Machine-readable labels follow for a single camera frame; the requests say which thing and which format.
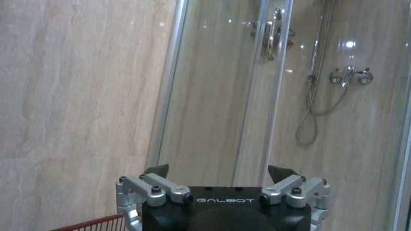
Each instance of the bathroom wall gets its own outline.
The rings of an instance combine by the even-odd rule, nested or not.
[[[0,227],[114,214],[143,169],[173,0],[0,1]]]
[[[356,81],[333,114],[317,118],[318,133],[309,147],[298,146],[294,130],[305,109],[306,73],[312,51],[316,0],[294,1],[290,27],[296,31],[288,49],[280,86],[270,163],[320,176],[332,185],[333,207],[324,230],[388,230],[394,198],[394,172],[400,161],[398,141],[409,62],[406,18],[409,1],[337,0],[314,106],[329,107],[341,93],[328,75],[352,64],[370,68],[373,82]],[[302,138],[312,134],[312,120]]]

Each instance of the robotic claw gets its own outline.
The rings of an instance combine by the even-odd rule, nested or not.
[[[166,180],[167,165],[115,183],[117,213],[127,231],[318,231],[330,205],[329,185],[268,166],[274,185],[182,186]]]

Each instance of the shower hose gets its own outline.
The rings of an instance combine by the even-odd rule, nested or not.
[[[316,117],[317,116],[325,116],[334,111],[336,107],[338,106],[338,104],[341,103],[341,101],[344,99],[346,89],[348,89],[348,87],[342,88],[342,93],[341,93],[337,101],[333,103],[333,105],[329,108],[326,108],[324,111],[317,112],[314,110],[314,107],[313,107],[313,100],[314,100],[314,95],[316,95],[316,90],[317,90],[317,77],[314,75],[308,76],[308,93],[306,93],[306,101],[305,101],[306,109],[305,109],[304,116],[302,116],[302,118],[301,118],[301,120],[297,124],[296,131],[294,131],[294,139],[296,139],[296,142],[300,145],[309,146],[314,142],[314,139],[316,139],[316,136],[317,136]],[[313,134],[306,141],[302,141],[300,133],[301,133],[301,127],[302,127],[302,124],[304,124],[304,122],[308,118],[308,115],[312,116]]]

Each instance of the glass panel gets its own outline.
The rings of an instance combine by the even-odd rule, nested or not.
[[[257,0],[189,0],[158,163],[186,185],[230,185],[254,55]]]
[[[333,205],[324,230],[392,228],[408,129],[408,15],[406,0],[293,3],[270,164],[326,178]],[[261,121],[254,131],[265,129]]]
[[[272,0],[265,21],[273,18],[274,11],[280,10],[280,41],[276,49],[276,58],[268,58],[266,41],[262,41],[262,49],[257,56],[253,68],[250,94],[248,100],[244,129],[241,134],[237,168],[234,173],[234,185],[260,186],[266,173],[266,158],[269,143],[272,140],[272,122],[274,117],[274,105],[277,90],[282,76],[282,64],[285,50],[292,46],[293,30],[289,28],[292,0]]]

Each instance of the faucet handle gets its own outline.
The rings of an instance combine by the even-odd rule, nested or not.
[[[369,72],[369,68],[366,67],[364,71],[357,71],[356,72],[356,78],[358,79],[358,83],[362,85],[366,85],[372,82],[373,80],[373,75]]]

